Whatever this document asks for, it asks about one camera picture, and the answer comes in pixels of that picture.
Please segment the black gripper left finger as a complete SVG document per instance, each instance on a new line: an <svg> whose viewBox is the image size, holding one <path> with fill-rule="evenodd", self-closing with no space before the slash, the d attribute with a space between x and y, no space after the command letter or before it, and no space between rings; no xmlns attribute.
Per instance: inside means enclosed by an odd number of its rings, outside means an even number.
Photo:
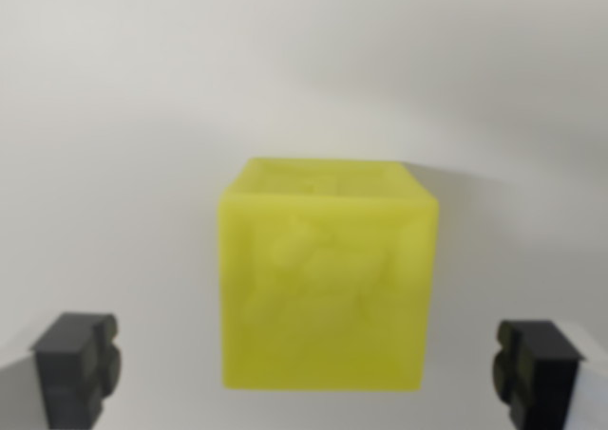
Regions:
<svg viewBox="0 0 608 430"><path fill-rule="evenodd" d="M1 343L3 429L92 429L121 375L112 313L51 311Z"/></svg>

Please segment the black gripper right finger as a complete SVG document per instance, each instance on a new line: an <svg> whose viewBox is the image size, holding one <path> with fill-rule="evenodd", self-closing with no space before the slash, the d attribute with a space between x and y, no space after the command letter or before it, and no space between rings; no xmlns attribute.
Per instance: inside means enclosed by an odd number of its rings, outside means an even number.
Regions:
<svg viewBox="0 0 608 430"><path fill-rule="evenodd" d="M502 320L492 380L517 429L605 429L607 348L582 326Z"/></svg>

